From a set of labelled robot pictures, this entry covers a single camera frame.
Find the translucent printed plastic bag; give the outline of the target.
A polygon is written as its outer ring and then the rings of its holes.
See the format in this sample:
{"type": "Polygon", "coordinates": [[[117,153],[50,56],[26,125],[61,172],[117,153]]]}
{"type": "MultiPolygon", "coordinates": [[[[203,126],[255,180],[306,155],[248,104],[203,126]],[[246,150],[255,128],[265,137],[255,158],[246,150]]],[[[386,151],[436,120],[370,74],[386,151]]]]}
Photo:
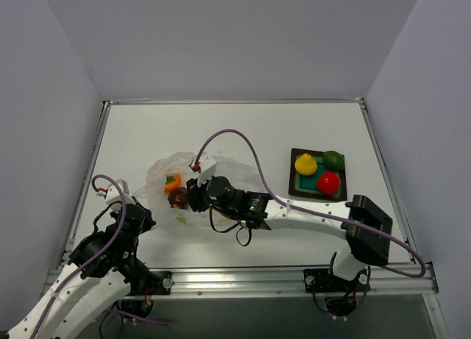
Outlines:
{"type": "MultiPolygon", "coordinates": [[[[205,186],[198,184],[199,173],[190,168],[192,152],[177,152],[159,159],[146,174],[146,183],[135,192],[145,199],[158,226],[209,226],[205,186]]],[[[230,186],[249,192],[264,192],[256,168],[234,159],[215,156],[215,176],[223,176],[230,186]]]]}

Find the dark red fake fruit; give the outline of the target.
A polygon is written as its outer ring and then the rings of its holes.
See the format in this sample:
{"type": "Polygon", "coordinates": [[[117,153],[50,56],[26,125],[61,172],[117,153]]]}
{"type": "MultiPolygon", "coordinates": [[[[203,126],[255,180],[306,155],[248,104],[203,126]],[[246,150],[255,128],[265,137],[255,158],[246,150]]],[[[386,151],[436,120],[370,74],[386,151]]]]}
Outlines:
{"type": "Polygon", "coordinates": [[[173,209],[186,210],[188,208],[187,189],[177,188],[170,192],[167,197],[170,207],[173,209]]]}

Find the orange fake persimmon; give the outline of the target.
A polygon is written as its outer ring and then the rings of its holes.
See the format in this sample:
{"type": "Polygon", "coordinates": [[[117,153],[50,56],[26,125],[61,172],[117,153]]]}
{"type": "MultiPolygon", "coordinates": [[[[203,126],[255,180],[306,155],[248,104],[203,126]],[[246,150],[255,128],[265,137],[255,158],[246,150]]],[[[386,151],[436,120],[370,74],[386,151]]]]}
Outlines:
{"type": "Polygon", "coordinates": [[[181,187],[182,177],[180,174],[170,174],[166,177],[164,193],[170,194],[181,187]]]}

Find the yellow fake lemon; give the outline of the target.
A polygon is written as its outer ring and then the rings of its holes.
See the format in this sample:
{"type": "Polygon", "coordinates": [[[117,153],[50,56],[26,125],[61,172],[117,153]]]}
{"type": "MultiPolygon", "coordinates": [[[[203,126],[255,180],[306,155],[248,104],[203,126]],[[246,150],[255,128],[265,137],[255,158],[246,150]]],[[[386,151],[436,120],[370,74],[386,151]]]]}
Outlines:
{"type": "Polygon", "coordinates": [[[316,159],[308,153],[299,156],[294,163],[296,172],[301,176],[312,176],[318,169],[316,159]]]}

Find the red fake apple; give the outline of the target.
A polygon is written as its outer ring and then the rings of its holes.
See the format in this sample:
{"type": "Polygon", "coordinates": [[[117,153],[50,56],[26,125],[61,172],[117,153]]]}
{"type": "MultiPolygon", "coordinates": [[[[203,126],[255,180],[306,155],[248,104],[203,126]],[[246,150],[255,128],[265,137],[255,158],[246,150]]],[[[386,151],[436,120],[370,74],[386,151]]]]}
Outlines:
{"type": "Polygon", "coordinates": [[[339,176],[332,172],[324,172],[317,181],[317,190],[327,196],[332,196],[341,186],[339,176]]]}

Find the green fake lime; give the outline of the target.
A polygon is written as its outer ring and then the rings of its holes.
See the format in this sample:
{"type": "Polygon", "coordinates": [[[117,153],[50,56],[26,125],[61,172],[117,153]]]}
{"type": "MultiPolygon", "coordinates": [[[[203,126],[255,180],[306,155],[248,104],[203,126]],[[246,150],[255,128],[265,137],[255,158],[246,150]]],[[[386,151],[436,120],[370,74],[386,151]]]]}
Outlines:
{"type": "Polygon", "coordinates": [[[337,151],[325,151],[322,159],[326,169],[329,171],[343,171],[345,169],[344,156],[337,151]]]}

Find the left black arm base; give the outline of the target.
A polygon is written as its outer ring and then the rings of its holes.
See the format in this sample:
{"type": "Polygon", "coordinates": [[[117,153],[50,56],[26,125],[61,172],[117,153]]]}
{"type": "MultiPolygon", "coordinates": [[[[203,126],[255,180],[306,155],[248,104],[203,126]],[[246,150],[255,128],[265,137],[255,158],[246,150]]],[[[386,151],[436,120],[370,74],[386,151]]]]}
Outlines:
{"type": "Polygon", "coordinates": [[[131,281],[131,294],[134,296],[144,295],[169,295],[174,284],[172,272],[140,272],[131,281]]]}

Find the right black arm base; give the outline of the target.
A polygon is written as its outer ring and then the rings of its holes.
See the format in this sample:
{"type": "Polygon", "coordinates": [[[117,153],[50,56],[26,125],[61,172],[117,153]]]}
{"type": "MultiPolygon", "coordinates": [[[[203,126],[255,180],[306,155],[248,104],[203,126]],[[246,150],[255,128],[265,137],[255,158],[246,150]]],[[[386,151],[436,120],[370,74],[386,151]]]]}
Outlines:
{"type": "Polygon", "coordinates": [[[366,269],[353,280],[344,280],[330,273],[327,268],[308,268],[303,271],[307,293],[349,293],[370,291],[366,269]]]}

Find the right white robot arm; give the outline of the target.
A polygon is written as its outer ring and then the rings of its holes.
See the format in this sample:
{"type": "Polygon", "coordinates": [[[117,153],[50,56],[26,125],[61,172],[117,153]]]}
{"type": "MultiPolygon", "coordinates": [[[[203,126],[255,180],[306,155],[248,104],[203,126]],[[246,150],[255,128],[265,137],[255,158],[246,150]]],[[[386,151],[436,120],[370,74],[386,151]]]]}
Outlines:
{"type": "Polygon", "coordinates": [[[389,263],[392,219],[366,196],[334,203],[288,200],[234,188],[223,176],[204,184],[189,179],[186,189],[192,211],[218,212],[234,221],[237,230],[295,229],[343,240],[345,246],[335,253],[326,273],[335,289],[346,288],[368,265],[384,267],[389,263]]]}

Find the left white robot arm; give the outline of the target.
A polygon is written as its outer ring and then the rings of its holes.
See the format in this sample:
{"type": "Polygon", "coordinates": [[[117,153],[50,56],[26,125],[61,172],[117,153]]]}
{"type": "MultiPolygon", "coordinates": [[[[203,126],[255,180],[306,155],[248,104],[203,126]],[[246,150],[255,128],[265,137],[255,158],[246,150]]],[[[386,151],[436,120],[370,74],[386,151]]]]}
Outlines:
{"type": "Polygon", "coordinates": [[[117,204],[111,215],[115,223],[79,243],[40,301],[2,338],[75,338],[122,297],[156,286],[136,255],[139,236],[155,225],[151,212],[117,204]]]}

